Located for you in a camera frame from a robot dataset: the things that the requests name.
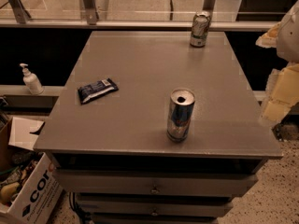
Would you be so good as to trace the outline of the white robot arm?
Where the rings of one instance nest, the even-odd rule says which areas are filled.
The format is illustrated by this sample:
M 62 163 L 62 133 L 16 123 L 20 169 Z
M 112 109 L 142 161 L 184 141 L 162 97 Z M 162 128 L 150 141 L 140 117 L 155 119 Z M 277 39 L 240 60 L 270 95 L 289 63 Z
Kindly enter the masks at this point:
M 299 102 L 299 1 L 283 19 L 256 40 L 261 48 L 275 48 L 277 56 L 288 62 L 270 73 L 262 102 L 261 118 L 280 123 Z

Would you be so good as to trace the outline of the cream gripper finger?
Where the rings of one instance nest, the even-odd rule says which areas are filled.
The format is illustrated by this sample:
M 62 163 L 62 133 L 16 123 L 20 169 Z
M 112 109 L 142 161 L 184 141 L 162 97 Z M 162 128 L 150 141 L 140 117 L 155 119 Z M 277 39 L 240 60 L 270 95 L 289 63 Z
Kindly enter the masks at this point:
M 275 48 L 277 46 L 278 28 L 280 23 L 278 22 L 272 28 L 270 28 L 266 33 L 259 36 L 256 40 L 256 45 L 261 48 Z
M 270 73 L 262 102 L 263 119 L 280 123 L 299 102 L 299 63 L 289 63 Z

